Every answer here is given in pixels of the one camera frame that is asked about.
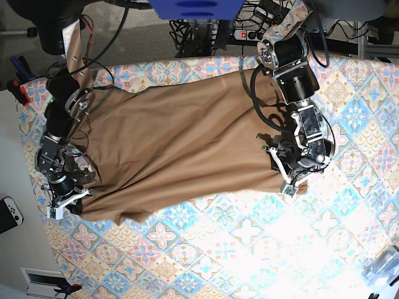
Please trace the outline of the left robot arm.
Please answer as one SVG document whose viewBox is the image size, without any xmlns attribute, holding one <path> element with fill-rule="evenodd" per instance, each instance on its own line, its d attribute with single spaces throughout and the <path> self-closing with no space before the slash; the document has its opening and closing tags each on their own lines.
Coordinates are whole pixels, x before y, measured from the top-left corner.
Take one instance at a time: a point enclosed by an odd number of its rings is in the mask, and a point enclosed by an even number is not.
<svg viewBox="0 0 399 299">
<path fill-rule="evenodd" d="M 296 1 L 286 17 L 268 29 L 257 44 L 261 63 L 251 75 L 250 92 L 256 114 L 268 127 L 279 132 L 272 138 L 263 136 L 262 148 L 271 157 L 271 168 L 280 172 L 280 193 L 295 197 L 299 186 L 311 174 L 323 172 L 335 155 L 336 141 L 327 139 L 322 125 L 326 117 L 312 101 L 319 83 L 309 66 L 308 55 L 314 53 L 309 33 L 303 28 L 309 16 L 321 24 L 312 1 Z M 267 75 L 288 113 L 288 124 L 278 125 L 261 111 L 256 95 L 259 73 Z"/>
</svg>

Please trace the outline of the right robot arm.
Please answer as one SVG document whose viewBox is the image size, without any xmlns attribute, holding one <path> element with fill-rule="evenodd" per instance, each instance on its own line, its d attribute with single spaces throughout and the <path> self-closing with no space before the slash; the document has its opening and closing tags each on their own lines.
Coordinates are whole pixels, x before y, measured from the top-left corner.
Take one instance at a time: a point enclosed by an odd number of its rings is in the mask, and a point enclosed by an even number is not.
<svg viewBox="0 0 399 299">
<path fill-rule="evenodd" d="M 63 218 L 64 209 L 79 205 L 89 195 L 84 188 L 92 177 L 89 170 L 79 170 L 74 164 L 78 157 L 68 150 L 71 137 L 89 115 L 95 100 L 89 67 L 97 60 L 84 60 L 80 43 L 80 16 L 89 1 L 56 1 L 37 27 L 42 48 L 60 56 L 59 62 L 47 72 L 46 89 L 52 100 L 46 107 L 46 127 L 36 153 L 35 169 L 42 173 L 49 193 L 47 217 Z"/>
</svg>

